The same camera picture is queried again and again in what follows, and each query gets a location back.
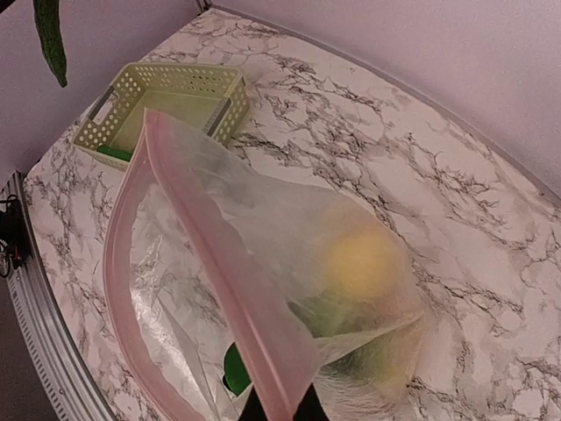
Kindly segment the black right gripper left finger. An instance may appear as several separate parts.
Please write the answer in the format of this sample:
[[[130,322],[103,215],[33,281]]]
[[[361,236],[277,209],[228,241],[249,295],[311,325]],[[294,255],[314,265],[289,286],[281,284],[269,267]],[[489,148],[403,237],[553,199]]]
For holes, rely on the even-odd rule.
[[[266,421],[266,413],[255,389],[251,389],[238,421]]]

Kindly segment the pale green perforated basket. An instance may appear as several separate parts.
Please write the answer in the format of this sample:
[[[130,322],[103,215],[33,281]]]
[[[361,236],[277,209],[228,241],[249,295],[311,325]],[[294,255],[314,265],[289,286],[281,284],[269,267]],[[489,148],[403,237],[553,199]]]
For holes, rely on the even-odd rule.
[[[95,102],[73,144],[125,171],[129,162],[96,149],[106,145],[133,154],[146,109],[169,114],[226,145],[249,110],[243,72],[201,64],[131,63]]]

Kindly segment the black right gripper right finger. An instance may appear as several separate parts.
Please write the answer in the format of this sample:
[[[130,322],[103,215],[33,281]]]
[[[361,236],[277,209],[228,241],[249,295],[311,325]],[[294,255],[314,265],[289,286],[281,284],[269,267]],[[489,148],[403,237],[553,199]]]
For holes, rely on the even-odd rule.
[[[329,421],[320,403],[314,384],[311,384],[303,396],[293,417],[294,421]]]

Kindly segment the aluminium front frame rail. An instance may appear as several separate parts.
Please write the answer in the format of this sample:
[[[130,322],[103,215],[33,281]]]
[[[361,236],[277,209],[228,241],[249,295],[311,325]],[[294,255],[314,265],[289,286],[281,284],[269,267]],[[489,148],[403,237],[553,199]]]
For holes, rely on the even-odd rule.
[[[23,208],[31,255],[7,279],[27,353],[59,420],[114,420],[63,320],[46,276],[25,200],[24,176],[16,171],[1,188],[1,200],[16,195]]]

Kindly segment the yellow lemon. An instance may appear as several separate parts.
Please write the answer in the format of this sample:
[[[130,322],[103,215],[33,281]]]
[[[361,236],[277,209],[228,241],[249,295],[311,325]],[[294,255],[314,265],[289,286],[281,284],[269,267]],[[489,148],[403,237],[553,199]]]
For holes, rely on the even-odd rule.
[[[414,371],[415,357],[407,346],[378,346],[371,365],[376,388],[385,395],[401,393]]]
[[[405,260],[392,235],[367,229],[330,243],[323,257],[323,272],[329,288],[340,296],[374,300],[396,288]]]

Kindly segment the green bok choy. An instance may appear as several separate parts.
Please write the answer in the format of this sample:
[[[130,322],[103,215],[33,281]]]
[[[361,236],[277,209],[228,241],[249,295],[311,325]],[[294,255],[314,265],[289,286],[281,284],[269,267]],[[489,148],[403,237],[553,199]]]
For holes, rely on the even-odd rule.
[[[370,309],[354,305],[347,299],[312,296],[300,303],[290,302],[288,307],[323,349],[324,363],[345,357],[358,345],[374,340],[388,327],[386,319],[373,316]],[[223,383],[236,396],[251,383],[235,343],[230,344],[224,355]]]

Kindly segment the left aluminium corner post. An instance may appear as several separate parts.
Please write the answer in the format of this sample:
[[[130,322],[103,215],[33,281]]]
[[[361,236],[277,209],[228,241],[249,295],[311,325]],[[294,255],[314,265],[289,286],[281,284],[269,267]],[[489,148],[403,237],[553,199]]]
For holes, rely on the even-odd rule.
[[[202,14],[212,7],[212,2],[210,0],[194,0],[194,3],[198,10],[198,14]]]

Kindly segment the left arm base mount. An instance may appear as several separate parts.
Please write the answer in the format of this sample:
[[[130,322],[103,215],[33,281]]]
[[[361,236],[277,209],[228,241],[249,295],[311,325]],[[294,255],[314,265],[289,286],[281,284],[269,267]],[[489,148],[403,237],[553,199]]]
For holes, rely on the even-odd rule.
[[[9,195],[1,205],[1,277],[7,279],[13,270],[24,266],[32,250],[18,197]]]

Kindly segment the clear zip top bag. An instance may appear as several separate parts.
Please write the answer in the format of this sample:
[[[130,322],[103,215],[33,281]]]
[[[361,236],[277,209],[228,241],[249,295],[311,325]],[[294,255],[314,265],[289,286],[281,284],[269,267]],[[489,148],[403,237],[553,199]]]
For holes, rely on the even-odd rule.
[[[381,298],[344,298],[327,285],[324,253],[367,229],[393,236],[406,256],[403,277]],[[110,217],[103,282],[124,357],[170,420],[238,420],[251,389],[266,420],[293,420],[311,384],[329,420],[384,417],[407,385],[396,395],[376,388],[376,348],[410,347],[416,365],[425,333],[405,244],[369,210],[331,189],[263,175],[154,110],[144,113]],[[347,299],[388,327],[324,363],[288,307],[312,296]],[[231,343],[251,379],[239,396],[223,383]]]

